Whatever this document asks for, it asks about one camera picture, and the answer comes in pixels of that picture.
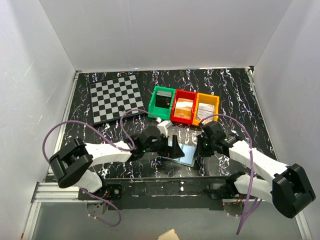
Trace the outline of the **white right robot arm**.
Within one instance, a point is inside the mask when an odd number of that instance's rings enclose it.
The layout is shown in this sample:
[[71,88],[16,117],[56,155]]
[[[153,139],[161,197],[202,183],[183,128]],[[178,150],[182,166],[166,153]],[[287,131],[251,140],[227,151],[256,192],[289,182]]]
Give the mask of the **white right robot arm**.
[[316,199],[309,178],[300,165],[287,165],[250,148],[236,134],[226,134],[216,121],[201,123],[200,127],[202,133],[197,136],[196,157],[211,157],[218,153],[253,168],[259,176],[255,178],[244,172],[234,173],[223,185],[212,189],[212,194],[237,199],[249,193],[272,203],[283,216],[290,219]]

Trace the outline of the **black VIP credit card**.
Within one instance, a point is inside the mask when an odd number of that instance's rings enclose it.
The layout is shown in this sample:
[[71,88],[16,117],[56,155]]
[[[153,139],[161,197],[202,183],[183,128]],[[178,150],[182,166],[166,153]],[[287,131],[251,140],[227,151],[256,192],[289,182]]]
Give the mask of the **black VIP credit card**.
[[169,109],[171,106],[171,96],[156,95],[155,106],[158,108]]

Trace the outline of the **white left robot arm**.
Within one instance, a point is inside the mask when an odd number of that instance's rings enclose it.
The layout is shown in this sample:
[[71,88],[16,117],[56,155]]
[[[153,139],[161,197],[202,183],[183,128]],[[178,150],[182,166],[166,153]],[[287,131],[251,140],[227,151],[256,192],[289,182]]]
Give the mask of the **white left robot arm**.
[[85,143],[75,138],[48,160],[58,186],[62,189],[77,186],[87,190],[95,200],[101,200],[106,196],[106,187],[101,177],[89,170],[91,167],[133,162],[146,153],[156,153],[169,159],[184,157],[177,136],[168,137],[168,124],[165,121],[157,126],[148,126],[141,133],[114,144]]

